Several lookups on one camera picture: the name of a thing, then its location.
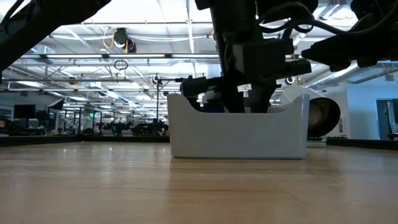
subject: fluorescent light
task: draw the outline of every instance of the fluorescent light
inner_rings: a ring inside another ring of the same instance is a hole
[[[77,100],[77,101],[86,101],[86,98],[83,97],[78,97],[78,96],[69,96],[69,98],[73,99],[73,100]]]
[[[71,89],[44,89],[44,91],[75,91]]]
[[[46,55],[48,58],[102,58],[102,55]]]
[[[106,95],[112,97],[112,98],[115,98],[115,99],[118,99],[118,98],[119,98],[119,96],[118,96],[116,93],[112,92],[112,91],[106,91],[106,92],[104,92],[104,93],[105,93]]]
[[[218,58],[217,54],[173,54],[172,58]]]
[[[109,58],[165,58],[164,54],[111,54]]]
[[[59,94],[59,93],[56,93],[56,92],[51,92],[51,94],[53,94],[53,95],[55,95],[55,96],[61,96],[61,97],[64,97],[64,95],[62,95],[62,94]]]
[[[27,54],[27,55],[22,55],[21,58],[41,58],[41,56],[40,55]]]
[[[45,85],[39,84],[37,82],[17,82],[17,83],[37,88],[45,87]]]
[[[100,49],[100,51],[105,51],[106,53],[110,54],[106,49]]]

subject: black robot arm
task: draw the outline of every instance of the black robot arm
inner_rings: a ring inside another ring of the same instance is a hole
[[[0,71],[3,71],[55,29],[94,16],[111,0],[17,0],[0,24]]]
[[[110,1],[31,0],[11,17],[23,2],[17,0],[0,25],[0,71],[56,28],[83,22]],[[252,112],[265,113],[277,88],[276,80],[311,72],[307,59],[325,63],[333,71],[348,67],[352,60],[365,67],[378,60],[397,59],[397,0],[353,0],[351,8],[359,22],[349,31],[316,21],[312,13],[318,7],[318,0],[196,0],[196,3],[199,9],[210,8],[222,77],[185,80],[182,92],[196,95],[213,88],[221,93],[222,102],[232,113],[244,111],[243,95],[237,88],[243,84],[252,87],[249,92]],[[277,28],[260,26],[281,19],[289,20]],[[304,50],[303,58],[287,62],[285,56],[294,54],[290,38],[293,30],[307,33],[313,27],[336,35]],[[280,38],[263,38],[263,33],[282,31]],[[128,40],[126,45],[132,47],[129,52],[134,50],[134,44]]]

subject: pipe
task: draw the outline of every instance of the pipe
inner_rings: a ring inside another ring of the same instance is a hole
[[[384,75],[387,75],[387,74],[390,74],[390,73],[394,73],[394,72],[397,72],[397,71],[398,71],[398,68],[393,68],[391,71],[385,71],[385,70],[383,70],[382,72],[379,72],[379,73],[377,73],[377,74],[368,76],[368,77],[366,77],[366,78],[362,78],[362,79],[357,80],[357,81],[355,81],[355,82],[350,82],[350,84],[360,84],[360,83],[364,83],[364,82],[370,81],[370,80],[372,80],[372,79],[379,78],[379,77],[383,77]]]
[[[144,76],[144,74],[142,74],[142,72],[137,68],[137,67],[133,67],[130,66],[131,70],[133,72],[135,72],[137,75],[139,75],[141,77],[141,80],[144,81],[148,86],[153,87],[153,84],[151,84]]]
[[[198,63],[214,63],[214,64],[219,64],[220,61],[218,58],[209,58],[209,59],[195,59],[196,62]],[[172,66],[178,63],[185,63],[185,62],[192,62],[192,60],[169,60],[168,62],[165,63],[152,63],[152,62],[129,62],[129,66]],[[18,60],[13,63],[13,65],[22,65],[24,67],[104,67],[104,66],[109,66],[112,64],[112,61],[98,61],[98,62],[79,62],[79,61],[54,61],[52,64],[46,64],[46,63],[33,63],[31,61],[24,61],[22,58],[21,60]]]
[[[110,27],[112,28],[118,28],[118,27],[136,27],[136,26],[187,26],[187,22],[99,22],[99,23],[92,23],[92,24],[74,24],[74,25],[69,25],[68,27],[81,27],[81,25],[84,25],[85,27]],[[192,22],[193,26],[211,26],[213,27],[212,22]]]
[[[305,87],[314,88],[316,86],[327,86],[327,85],[331,85],[331,84],[339,84],[340,82],[347,80],[349,78],[352,78],[367,69],[370,70],[372,68],[379,68],[380,66],[382,66],[383,68],[395,69],[395,63],[379,62],[377,65],[375,65],[373,67],[368,67],[368,68],[359,68],[356,65],[356,63],[353,63],[350,67],[348,67],[342,71],[339,71],[339,72],[328,73],[329,75],[327,77],[325,77],[319,81],[316,81],[316,82],[311,82],[310,84],[306,85]]]
[[[70,92],[90,92],[90,91],[123,91],[123,92],[143,92],[143,93],[147,93],[147,92],[156,92],[156,89],[4,89],[6,91],[59,91],[59,92],[66,92],[66,91],[70,91]],[[162,91],[172,91],[172,92],[179,92],[180,89],[165,89]]]
[[[195,47],[193,44],[193,32],[192,32],[192,21],[190,12],[190,0],[187,0],[187,15],[188,15],[188,36],[189,36],[189,46],[191,48],[191,54],[195,53]]]
[[[66,80],[66,79],[53,79],[53,80],[39,80],[39,79],[3,79],[4,82],[129,82],[132,83],[132,80],[98,80],[98,79],[83,79],[83,80]]]
[[[340,82],[354,77],[363,71],[363,68],[359,68],[356,63],[352,64],[352,66],[335,73],[330,73],[326,78],[321,80],[312,82],[311,84],[306,85],[306,88],[315,88],[317,86],[327,86],[331,84],[339,84]]]

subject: wooden table surface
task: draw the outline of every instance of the wooden table surface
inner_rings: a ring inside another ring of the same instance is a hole
[[[0,223],[398,223],[398,153],[172,159],[168,144],[0,148]]]

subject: wire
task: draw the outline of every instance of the wire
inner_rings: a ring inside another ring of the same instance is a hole
[[[301,25],[311,25],[311,28],[303,29],[303,28],[299,27]],[[295,21],[295,22],[291,23],[291,25],[288,28],[286,28],[286,30],[284,31],[284,34],[283,34],[282,38],[283,39],[290,38],[290,35],[293,32],[293,29],[306,34],[308,32],[311,32],[313,27],[319,27],[319,28],[324,29],[324,30],[326,30],[328,32],[331,32],[332,34],[344,34],[344,33],[347,33],[347,31],[343,31],[343,30],[337,29],[337,28],[335,28],[333,26],[330,26],[328,24],[325,24],[325,23],[323,23],[321,21],[317,21],[317,20],[300,20],[300,21]]]
[[[372,27],[369,27],[365,30],[361,30],[361,31],[344,31],[344,30],[340,30],[337,29],[333,26],[329,26],[328,24],[325,24],[321,21],[316,21],[315,19],[311,19],[311,20],[301,20],[301,21],[295,21],[293,22],[288,28],[286,28],[282,38],[290,38],[290,35],[293,31],[293,29],[302,32],[302,28],[299,28],[300,25],[311,25],[311,26],[315,26],[315,27],[319,27],[321,29],[324,29],[328,32],[331,32],[333,34],[337,34],[337,35],[343,35],[343,36],[358,36],[358,35],[367,35],[370,34],[372,32],[376,32],[378,29],[382,29],[384,26],[387,25],[387,23],[393,19],[396,14],[398,13],[398,2],[394,3],[393,8],[390,10],[390,12],[385,16],[384,19],[382,19],[381,21],[379,21],[377,24],[375,24]]]
[[[111,49],[111,48],[113,47],[113,42],[114,42],[114,33],[113,33],[113,35],[112,35],[112,44],[111,44],[111,46],[109,47],[108,45],[106,45],[106,42],[105,42],[106,31],[108,31],[108,28],[105,28],[104,37],[103,37],[103,43],[104,43],[104,46],[105,46],[107,49]]]

